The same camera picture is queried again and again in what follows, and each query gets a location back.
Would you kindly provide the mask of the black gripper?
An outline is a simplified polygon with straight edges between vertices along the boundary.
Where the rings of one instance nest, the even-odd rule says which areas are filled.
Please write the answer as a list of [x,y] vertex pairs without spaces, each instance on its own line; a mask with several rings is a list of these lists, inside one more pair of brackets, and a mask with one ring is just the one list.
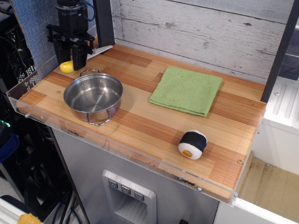
[[54,45],[58,63],[73,60],[74,70],[86,66],[87,54],[93,52],[95,38],[88,34],[88,22],[95,19],[89,2],[58,2],[58,25],[47,25],[48,41]]

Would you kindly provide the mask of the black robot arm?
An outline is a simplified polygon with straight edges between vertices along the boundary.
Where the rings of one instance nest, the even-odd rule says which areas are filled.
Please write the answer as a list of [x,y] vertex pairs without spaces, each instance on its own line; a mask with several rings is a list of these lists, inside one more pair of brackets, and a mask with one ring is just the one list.
[[93,53],[95,38],[88,33],[87,7],[85,0],[58,0],[58,25],[47,25],[48,41],[53,43],[59,64],[72,60],[74,70],[86,65],[87,55]]

